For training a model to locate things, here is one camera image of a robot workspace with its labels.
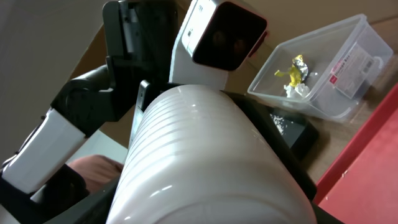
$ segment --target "red surface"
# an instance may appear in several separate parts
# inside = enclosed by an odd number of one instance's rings
[[[398,223],[398,85],[317,187],[314,202],[344,223]]]

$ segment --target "ribbed white surface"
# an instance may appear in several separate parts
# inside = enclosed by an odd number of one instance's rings
[[[146,110],[107,223],[315,223],[311,206],[230,98],[173,88]]]

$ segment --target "barcode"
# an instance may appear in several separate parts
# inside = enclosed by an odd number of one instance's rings
[[[368,73],[368,71],[372,67],[372,65],[373,65],[373,60],[368,61],[367,64],[365,65],[365,67],[363,68],[362,72]]]

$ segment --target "clear plastic bin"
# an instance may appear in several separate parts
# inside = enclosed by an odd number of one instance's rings
[[[303,55],[310,74],[310,93],[288,98],[290,77],[276,77],[292,59]],[[359,104],[393,54],[363,14],[279,44],[262,66],[248,93],[273,106],[335,121],[344,121]]]

